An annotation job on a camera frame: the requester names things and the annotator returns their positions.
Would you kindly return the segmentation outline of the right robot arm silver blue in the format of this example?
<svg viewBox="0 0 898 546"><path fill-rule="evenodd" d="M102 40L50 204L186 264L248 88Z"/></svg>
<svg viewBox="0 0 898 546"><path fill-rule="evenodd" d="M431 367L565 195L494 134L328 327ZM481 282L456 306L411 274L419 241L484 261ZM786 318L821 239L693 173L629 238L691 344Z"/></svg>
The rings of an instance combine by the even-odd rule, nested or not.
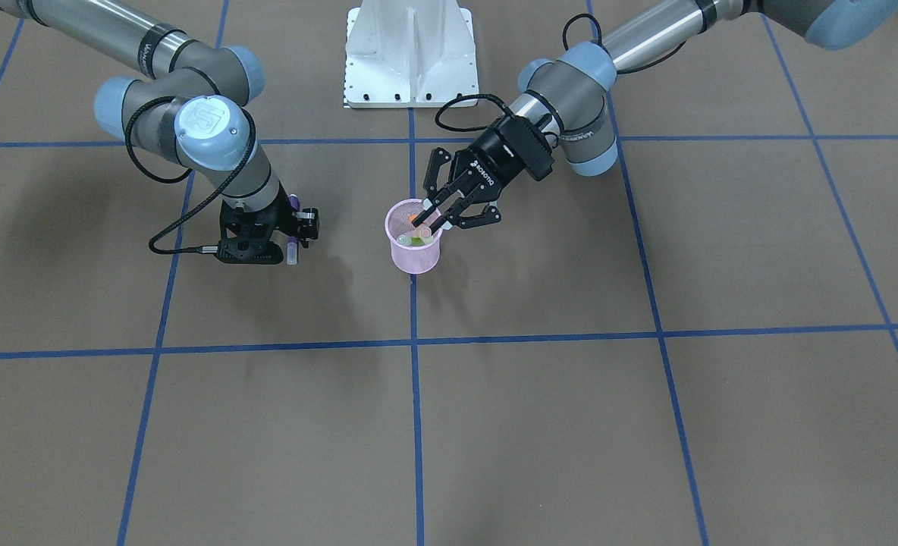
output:
<svg viewBox="0 0 898 546"><path fill-rule="evenodd" d="M265 89L258 58L243 46L209 46L118 1L0 1L141 73L112 77L94 100L96 123L124 142L144 176L177 184L199 172L213 191L152 236L159 242L221 201L216 244L182 246L221 262L278 264L319 237L319 212L303 209L273 170L246 106Z"/></svg>

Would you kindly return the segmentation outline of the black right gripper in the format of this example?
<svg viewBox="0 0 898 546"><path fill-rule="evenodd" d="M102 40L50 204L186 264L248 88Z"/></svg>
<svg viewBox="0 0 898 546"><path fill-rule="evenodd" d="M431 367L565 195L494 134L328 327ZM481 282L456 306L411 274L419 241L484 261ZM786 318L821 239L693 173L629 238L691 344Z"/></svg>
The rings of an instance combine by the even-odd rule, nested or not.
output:
<svg viewBox="0 0 898 546"><path fill-rule="evenodd" d="M259 211L238 211L226 202L221 204L220 241L221 244L237 238L245 239L248 244L255 240L268 241L275 231L287 236L289 194L279 187L275 200ZM305 208L293 210L294 222L299 227L290 231L290 240L294 240L301 248L308 249L310 242L319 238L319 210Z"/></svg>

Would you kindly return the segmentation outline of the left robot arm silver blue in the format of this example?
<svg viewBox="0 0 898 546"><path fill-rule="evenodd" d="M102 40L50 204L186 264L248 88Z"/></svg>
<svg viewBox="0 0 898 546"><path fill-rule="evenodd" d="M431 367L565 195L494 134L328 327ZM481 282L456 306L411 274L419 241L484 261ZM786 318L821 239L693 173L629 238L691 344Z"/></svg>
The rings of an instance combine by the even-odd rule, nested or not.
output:
<svg viewBox="0 0 898 546"><path fill-rule="evenodd" d="M561 148L575 173L592 177L618 158L608 91L619 76L671 58L689 39L722 20L759 13L809 44L838 51L861 41L898 7L896 1L661 1L601 37L536 59L518 77L518 96L500 117L478 127L464 149L437 148L425 173L425 199L412 228L470 229L501 220L498 198L515 177L543 180Z"/></svg>

